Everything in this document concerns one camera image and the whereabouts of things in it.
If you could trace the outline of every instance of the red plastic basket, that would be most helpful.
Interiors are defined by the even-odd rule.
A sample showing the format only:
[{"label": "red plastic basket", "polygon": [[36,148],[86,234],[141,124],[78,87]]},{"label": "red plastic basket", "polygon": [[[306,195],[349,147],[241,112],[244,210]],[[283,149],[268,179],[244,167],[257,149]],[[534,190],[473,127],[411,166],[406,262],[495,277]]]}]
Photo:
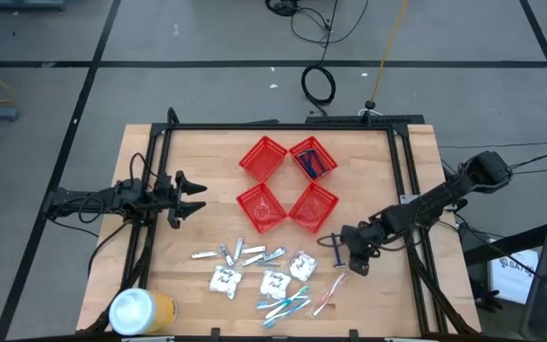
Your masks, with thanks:
[{"label": "red plastic basket", "polygon": [[248,154],[242,158],[239,165],[258,181],[264,182],[284,161],[288,151],[268,137],[261,138]]},{"label": "red plastic basket", "polygon": [[[310,149],[315,151],[315,154],[317,155],[318,160],[320,161],[318,162],[316,159],[311,160],[311,167],[313,171],[315,171],[318,175],[317,177],[314,177],[314,178],[310,176],[308,171],[306,171],[305,167],[303,166],[302,162],[299,160],[299,157],[298,157],[301,153],[304,153]],[[299,166],[301,171],[303,171],[303,174],[305,175],[305,177],[307,177],[308,180],[310,181],[321,180],[324,176],[328,175],[330,171],[332,171],[333,169],[337,167],[337,163],[335,162],[335,160],[330,156],[329,152],[327,152],[327,150],[322,146],[322,144],[320,144],[320,142],[317,139],[315,139],[315,137],[309,137],[303,142],[300,142],[298,145],[291,148],[290,152],[294,162],[296,162],[296,164]]]},{"label": "red plastic basket", "polygon": [[287,216],[280,202],[264,183],[238,196],[237,202],[261,234],[274,228]]},{"label": "red plastic basket", "polygon": [[303,192],[289,216],[300,226],[317,233],[338,202],[338,197],[313,182]]}]

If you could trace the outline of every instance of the concrete floor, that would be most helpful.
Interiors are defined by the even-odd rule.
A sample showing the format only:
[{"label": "concrete floor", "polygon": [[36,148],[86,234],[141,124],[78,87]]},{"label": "concrete floor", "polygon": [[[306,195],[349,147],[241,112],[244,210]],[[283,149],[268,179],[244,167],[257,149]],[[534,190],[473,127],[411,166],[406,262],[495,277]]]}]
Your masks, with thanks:
[{"label": "concrete floor", "polygon": [[[91,61],[112,4],[70,0],[65,11],[0,11],[0,75],[14,89],[22,113],[15,123],[0,122],[0,314],[89,66],[34,68],[17,62]],[[340,1],[334,22],[338,35],[351,28],[363,4]],[[529,4],[547,39],[547,0]],[[302,5],[330,16],[332,1],[302,0]],[[363,22],[347,40],[330,47],[327,60],[381,58],[399,5],[371,0]],[[297,29],[320,38],[308,20],[298,17]],[[261,1],[122,0],[103,61],[270,62],[100,68],[61,186],[108,186],[123,127],[161,122],[170,105],[185,123],[304,122],[313,107],[300,88],[300,61],[319,59],[321,53],[318,45],[294,37],[289,19],[268,12]],[[546,61],[519,0],[411,0],[389,58]],[[270,68],[282,60],[299,62]],[[3,67],[5,61],[17,67]],[[439,145],[445,146],[441,153],[451,164],[481,151],[452,146],[547,142],[547,67],[488,66],[390,67],[378,110],[423,114],[434,124]],[[370,96],[376,67],[331,67],[330,72],[337,95],[328,112],[355,115]],[[328,91],[318,75],[308,81],[314,95]],[[545,153],[547,145],[497,150],[511,163]],[[542,168],[547,160],[529,166]],[[464,215],[475,227],[503,235],[521,232],[547,222],[547,173],[516,176],[493,196],[469,199]],[[88,229],[98,233],[99,227],[97,221]],[[95,244],[94,237],[47,225],[8,338],[73,333]],[[510,316],[516,315],[483,315],[481,321],[486,330],[499,332],[514,325]]]}]

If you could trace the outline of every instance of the plastic packet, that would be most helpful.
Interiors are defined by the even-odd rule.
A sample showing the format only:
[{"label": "plastic packet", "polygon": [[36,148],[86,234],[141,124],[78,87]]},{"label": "plastic packet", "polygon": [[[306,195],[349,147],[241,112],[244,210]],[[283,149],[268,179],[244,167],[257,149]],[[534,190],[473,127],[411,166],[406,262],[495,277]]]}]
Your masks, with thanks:
[{"label": "plastic packet", "polygon": [[242,279],[242,273],[224,266],[216,266],[213,278],[210,280],[210,291],[226,294],[229,299],[236,296],[237,284]]},{"label": "plastic packet", "polygon": [[273,299],[286,298],[286,288],[291,283],[292,278],[281,272],[265,270],[263,272],[263,282],[261,283],[261,294]]},{"label": "plastic packet", "polygon": [[289,258],[291,275],[301,281],[308,281],[315,271],[318,260],[303,251],[298,251]]},{"label": "plastic packet", "polygon": [[328,289],[325,293],[322,294],[322,297],[320,298],[320,301],[318,301],[311,309],[310,309],[310,317],[315,318],[320,314],[322,309],[330,302],[330,299],[332,298],[332,295],[339,289],[341,284],[343,284],[346,279],[348,278],[347,273],[340,274],[337,279],[332,283],[332,286],[330,289]]}]

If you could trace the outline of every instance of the wooden table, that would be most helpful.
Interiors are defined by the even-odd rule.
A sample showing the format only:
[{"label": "wooden table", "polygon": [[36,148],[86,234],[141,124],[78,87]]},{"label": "wooden table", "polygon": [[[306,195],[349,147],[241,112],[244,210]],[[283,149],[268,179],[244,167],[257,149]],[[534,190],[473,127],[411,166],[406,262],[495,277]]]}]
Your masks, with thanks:
[{"label": "wooden table", "polygon": [[[128,164],[135,152],[146,150],[149,125],[129,125],[125,129],[113,181],[129,177]],[[410,140],[422,191],[443,181],[443,170],[433,128],[410,125]],[[241,211],[236,197],[256,180],[238,166],[239,160],[263,135],[290,148],[305,138],[315,136],[336,159],[339,167],[321,180],[321,185],[339,197],[339,203],[316,235],[286,219],[267,234],[260,235]],[[160,147],[153,169],[157,169]],[[404,153],[399,151],[407,193],[408,179]],[[206,207],[173,230],[160,214],[156,242],[151,261],[148,288],[173,296],[179,305],[178,318],[164,333],[175,335],[208,335],[212,328],[221,328],[222,335],[291,335],[347,336],[357,329],[361,336],[419,336],[413,290],[406,252],[382,252],[370,261],[370,273],[362,277],[348,270],[349,279],[318,315],[308,318],[307,310],[294,313],[270,330],[263,330],[266,312],[255,308],[263,268],[239,267],[244,272],[236,293],[230,300],[224,294],[211,293],[209,282],[215,266],[223,259],[193,260],[196,251],[216,250],[225,243],[233,252],[238,237],[245,244],[266,245],[273,250],[285,245],[290,251],[301,249],[317,257],[316,273],[311,277],[311,295],[317,301],[339,270],[332,268],[334,252],[315,243],[317,237],[339,233],[343,224],[355,225],[359,220],[397,203],[387,135],[381,131],[278,131],[258,130],[179,130],[172,135],[167,172],[183,170],[188,180],[208,186],[208,191],[185,200],[205,200]],[[142,164],[135,163],[135,175]],[[308,185],[308,180],[287,156],[268,179],[267,184],[287,212]],[[443,220],[453,223],[446,214]],[[101,240],[121,224],[121,218],[107,216],[103,221]],[[126,229],[106,245],[94,260],[85,291],[78,328],[91,324],[106,307],[120,286],[130,229]],[[430,232],[438,279],[443,292],[468,324],[479,330],[467,271],[463,263],[458,235],[438,224]],[[349,251],[342,248],[342,258]],[[291,283],[289,294],[301,287]],[[436,331],[431,296],[424,286],[431,331]]]}]

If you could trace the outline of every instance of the small item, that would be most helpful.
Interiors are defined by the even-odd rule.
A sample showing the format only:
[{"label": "small item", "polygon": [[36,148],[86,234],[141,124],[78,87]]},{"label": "small item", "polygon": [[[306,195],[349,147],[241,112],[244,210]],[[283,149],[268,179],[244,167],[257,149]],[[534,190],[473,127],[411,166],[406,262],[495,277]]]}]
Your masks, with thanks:
[{"label": "small item", "polygon": [[191,254],[191,258],[204,258],[204,257],[216,257],[216,256],[218,256],[217,251],[195,252]]},{"label": "small item", "polygon": [[291,275],[301,281],[308,281],[313,271],[318,266],[318,260],[299,251],[289,259]]},{"label": "small item", "polygon": [[273,299],[284,299],[286,298],[286,288],[291,280],[289,275],[266,270],[263,282],[261,282],[261,294]]},{"label": "small item", "polygon": [[164,330],[177,317],[174,298],[156,291],[127,289],[111,302],[109,322],[116,333],[137,335]]},{"label": "small item", "polygon": [[225,257],[225,261],[227,261],[227,264],[229,266],[234,266],[234,260],[232,259],[232,256],[229,255],[229,251],[227,250],[227,246],[225,246],[224,243],[221,243],[219,248],[220,248],[220,252]]},{"label": "small item", "polygon": [[237,203],[259,233],[265,233],[286,218],[282,204],[272,191],[260,183],[236,198]]},{"label": "small item", "polygon": [[282,247],[276,249],[275,251],[269,253],[268,255],[266,255],[263,258],[263,261],[273,260],[277,257],[284,256],[285,254],[286,254],[286,247],[282,246]]},{"label": "small item", "polygon": [[245,248],[242,250],[242,255],[265,252],[265,246],[257,246],[251,248]]},{"label": "small item", "polygon": [[300,226],[317,233],[338,202],[338,197],[313,182],[292,207],[289,217]]},{"label": "small item", "polygon": [[341,256],[339,255],[339,245],[337,244],[337,235],[330,233],[330,239],[332,240],[332,248],[334,248],[334,256],[337,258],[337,263],[334,264],[334,268],[340,268],[346,265],[345,262],[341,261]]},{"label": "small item", "polygon": [[297,305],[290,308],[288,311],[284,313],[279,313],[271,318],[266,319],[265,322],[263,322],[263,327],[265,327],[265,329],[272,328],[275,325],[275,323],[277,323],[281,318],[305,308],[308,304],[310,304],[310,302],[311,300],[307,299],[301,303],[298,303]]},{"label": "small item", "polygon": [[242,245],[244,244],[244,237],[239,237],[237,239],[236,251],[234,252],[234,262],[237,262],[239,258],[239,253],[242,251]]},{"label": "small item", "polygon": [[260,255],[253,256],[253,257],[251,257],[251,258],[249,258],[249,259],[246,259],[246,260],[242,261],[242,266],[246,267],[246,266],[252,264],[253,262],[259,261],[259,260],[262,259],[264,256],[265,256],[265,253],[261,253]]},{"label": "small item", "polygon": [[316,316],[318,316],[318,314],[320,314],[322,309],[324,309],[324,307],[330,302],[330,299],[332,298],[332,294],[334,294],[334,292],[341,286],[341,284],[343,284],[346,281],[347,278],[348,278],[348,274],[345,272],[337,277],[337,279],[332,284],[332,287],[330,288],[330,290],[326,291],[324,295],[322,296],[322,298],[320,299],[320,301],[318,302],[318,304],[316,304],[311,309],[311,312],[310,312],[311,317],[315,318]]},{"label": "small item", "polygon": [[286,308],[287,306],[291,305],[292,301],[295,300],[297,297],[299,297],[300,295],[306,295],[307,292],[310,290],[310,287],[309,286],[304,286],[301,288],[301,290],[299,290],[296,294],[293,294],[291,297],[289,297],[288,299],[284,299],[284,301],[282,302],[282,304],[280,304],[279,307],[275,308],[274,310],[272,310],[270,313],[267,313],[267,315],[265,315],[265,318],[272,318],[275,316],[275,314],[279,313],[280,311],[282,311],[282,309]]},{"label": "small item", "polygon": [[229,299],[234,299],[237,284],[241,279],[242,273],[217,265],[213,278],[210,280],[210,291],[224,293]]},{"label": "small item", "polygon": [[[298,295],[294,299],[296,300],[296,299],[310,299],[310,298],[306,295]],[[282,304],[282,302],[284,300],[286,300],[286,299],[277,299],[277,300],[270,303],[266,298],[264,300],[256,302],[256,309],[257,310],[271,309],[273,307],[276,307],[276,306]]]},{"label": "small item", "polygon": [[279,262],[270,262],[270,261],[257,261],[256,266],[258,267],[280,267]]},{"label": "small item", "polygon": [[289,150],[292,160],[310,181],[319,181],[338,165],[322,144],[309,137]]}]

